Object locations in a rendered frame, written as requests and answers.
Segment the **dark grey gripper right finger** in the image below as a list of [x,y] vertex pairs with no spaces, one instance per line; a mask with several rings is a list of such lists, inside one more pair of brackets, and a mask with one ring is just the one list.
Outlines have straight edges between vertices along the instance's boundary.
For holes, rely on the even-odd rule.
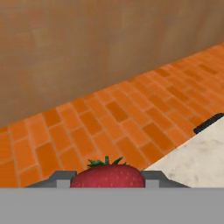
[[168,179],[161,171],[142,171],[142,175],[146,188],[187,188],[187,185]]

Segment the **red strawberry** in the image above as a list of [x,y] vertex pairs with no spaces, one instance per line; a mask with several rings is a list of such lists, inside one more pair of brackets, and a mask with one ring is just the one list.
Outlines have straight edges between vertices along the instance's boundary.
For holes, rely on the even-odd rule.
[[89,160],[85,171],[78,173],[71,181],[71,188],[145,188],[145,178],[135,167],[119,164],[119,157],[112,164],[105,161]]

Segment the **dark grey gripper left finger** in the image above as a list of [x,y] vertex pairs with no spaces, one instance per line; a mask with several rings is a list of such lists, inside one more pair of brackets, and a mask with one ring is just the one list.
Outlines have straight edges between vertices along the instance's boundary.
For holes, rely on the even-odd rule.
[[55,171],[48,179],[29,185],[29,188],[69,188],[76,171]]

